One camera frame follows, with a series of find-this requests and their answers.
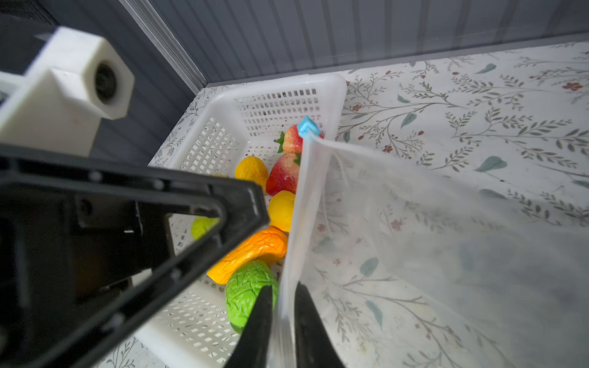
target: orange bell pepper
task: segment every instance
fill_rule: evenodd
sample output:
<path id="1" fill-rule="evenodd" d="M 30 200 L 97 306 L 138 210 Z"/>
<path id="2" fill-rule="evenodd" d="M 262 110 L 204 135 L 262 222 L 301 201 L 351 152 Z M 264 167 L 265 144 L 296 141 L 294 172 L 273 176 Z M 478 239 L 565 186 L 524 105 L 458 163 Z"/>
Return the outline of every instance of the orange bell pepper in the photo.
<path id="1" fill-rule="evenodd" d="M 260 230 L 229 252 L 207 275 L 217 284 L 225 285 L 239 267 L 250 261 L 261 260 L 271 265 L 283 259 L 287 243 L 286 235 L 274 227 Z"/>

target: light green fruit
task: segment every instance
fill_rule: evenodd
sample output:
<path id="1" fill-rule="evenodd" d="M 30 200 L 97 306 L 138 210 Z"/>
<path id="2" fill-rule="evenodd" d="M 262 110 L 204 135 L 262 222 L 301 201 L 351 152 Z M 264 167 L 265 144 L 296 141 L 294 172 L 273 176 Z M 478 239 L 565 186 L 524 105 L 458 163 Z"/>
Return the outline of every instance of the light green fruit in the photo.
<path id="1" fill-rule="evenodd" d="M 195 240 L 202 238 L 209 230 L 219 222 L 218 218 L 197 216 L 190 226 L 190 235 Z"/>
<path id="2" fill-rule="evenodd" d="M 227 282 L 225 299 L 227 317 L 237 333 L 241 333 L 256 303 L 262 287 L 272 286 L 272 306 L 276 304 L 278 282 L 266 263 L 257 260 L 246 263 L 235 271 Z"/>

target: hexagonal white mount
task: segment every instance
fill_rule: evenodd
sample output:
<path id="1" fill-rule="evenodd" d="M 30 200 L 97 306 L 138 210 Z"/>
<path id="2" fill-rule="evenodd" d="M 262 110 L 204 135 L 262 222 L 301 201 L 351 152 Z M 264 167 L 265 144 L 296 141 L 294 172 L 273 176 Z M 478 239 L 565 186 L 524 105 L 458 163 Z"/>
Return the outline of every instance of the hexagonal white mount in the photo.
<path id="1" fill-rule="evenodd" d="M 116 80 L 114 94 L 103 100 L 95 84 L 101 65 Z M 59 27 L 23 76 L 0 75 L 9 92 L 0 108 L 0 142 L 88 156 L 100 119 L 127 115 L 134 83 L 104 38 Z"/>

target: white plastic basket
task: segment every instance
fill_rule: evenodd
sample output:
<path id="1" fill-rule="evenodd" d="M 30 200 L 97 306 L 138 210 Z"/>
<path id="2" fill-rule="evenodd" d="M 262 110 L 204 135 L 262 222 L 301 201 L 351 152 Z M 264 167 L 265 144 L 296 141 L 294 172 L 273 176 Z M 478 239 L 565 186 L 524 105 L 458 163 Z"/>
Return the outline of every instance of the white plastic basket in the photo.
<path id="1" fill-rule="evenodd" d="M 232 177 L 248 155 L 268 172 L 282 156 L 281 131 L 309 116 L 333 140 L 346 97 L 336 74 L 299 75 L 255 82 L 213 98 L 186 135 L 167 168 Z M 170 218 L 176 253 L 192 243 L 191 217 Z M 277 276 L 279 266 L 272 267 Z M 170 301 L 137 337 L 172 368 L 222 367 L 239 339 L 227 320 L 224 285 L 204 276 Z"/>

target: corrugated gray wall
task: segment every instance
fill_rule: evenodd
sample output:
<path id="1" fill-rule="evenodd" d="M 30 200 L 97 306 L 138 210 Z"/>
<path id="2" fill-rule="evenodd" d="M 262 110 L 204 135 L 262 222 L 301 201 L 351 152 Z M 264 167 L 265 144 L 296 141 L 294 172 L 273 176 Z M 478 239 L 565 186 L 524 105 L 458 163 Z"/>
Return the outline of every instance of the corrugated gray wall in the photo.
<path id="1" fill-rule="evenodd" d="M 101 35 L 135 75 L 126 118 L 102 120 L 91 156 L 146 165 L 194 94 L 118 0 L 41 0 L 64 26 Z"/>
<path id="2" fill-rule="evenodd" d="M 151 0 L 208 82 L 589 31 L 589 0 Z"/>

